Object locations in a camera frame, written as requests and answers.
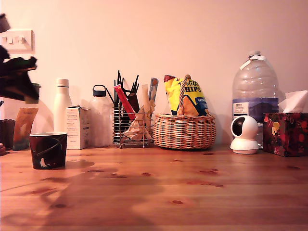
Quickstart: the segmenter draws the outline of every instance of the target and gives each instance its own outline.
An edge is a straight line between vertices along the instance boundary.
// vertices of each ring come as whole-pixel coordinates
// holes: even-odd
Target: metal utensil holder
[[[125,136],[124,132],[129,129],[132,120],[129,118],[129,114],[135,114],[138,121],[138,129],[141,130],[141,132],[134,132],[134,135],[140,134],[141,139],[130,139]],[[147,113],[127,113],[122,106],[113,107],[113,144],[119,145],[119,148],[122,148],[122,145],[143,145],[143,148],[145,148],[146,145],[150,143],[154,143],[154,139],[152,137],[152,119],[150,119],[151,126],[150,129],[147,130],[145,127],[146,124],[146,116]],[[151,138],[146,138],[146,132],[151,135]]]

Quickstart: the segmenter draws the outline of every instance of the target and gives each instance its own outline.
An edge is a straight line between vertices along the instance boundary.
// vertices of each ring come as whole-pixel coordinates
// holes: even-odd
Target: tissue
[[[295,91],[285,94],[286,99],[278,106],[284,113],[301,113],[308,98],[308,90]]]

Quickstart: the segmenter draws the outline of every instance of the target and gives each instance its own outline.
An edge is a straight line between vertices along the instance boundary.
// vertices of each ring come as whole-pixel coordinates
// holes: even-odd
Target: large water bottle
[[[96,86],[104,87],[105,90],[96,90]],[[107,88],[104,85],[93,87],[93,98],[90,100],[91,114],[91,140],[93,147],[106,147],[112,144],[112,100],[106,96]]]
[[[265,113],[278,112],[277,75],[261,52],[252,51],[233,81],[233,118],[251,116],[259,126],[256,140],[263,148]]]

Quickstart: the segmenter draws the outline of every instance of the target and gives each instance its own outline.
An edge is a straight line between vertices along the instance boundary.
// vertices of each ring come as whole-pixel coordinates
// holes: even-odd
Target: white cap
[[[248,57],[252,57],[254,55],[259,55],[260,56],[261,52],[260,51],[250,51]]]
[[[57,87],[68,87],[68,79],[58,78]]]

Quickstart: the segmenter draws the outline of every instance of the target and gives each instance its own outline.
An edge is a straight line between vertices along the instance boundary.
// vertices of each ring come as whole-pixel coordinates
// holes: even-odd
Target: plastic bottle
[[[102,86],[105,90],[95,90]],[[112,144],[112,100],[106,97],[107,88],[104,85],[93,87],[93,97],[90,100],[91,142],[93,147],[106,147]]]
[[[232,119],[251,116],[259,126],[256,140],[262,148],[264,113],[278,112],[277,75],[261,52],[252,51],[233,81]]]
[[[57,92],[53,105],[53,130],[66,132],[65,109],[72,106],[68,93],[68,79],[57,79]]]

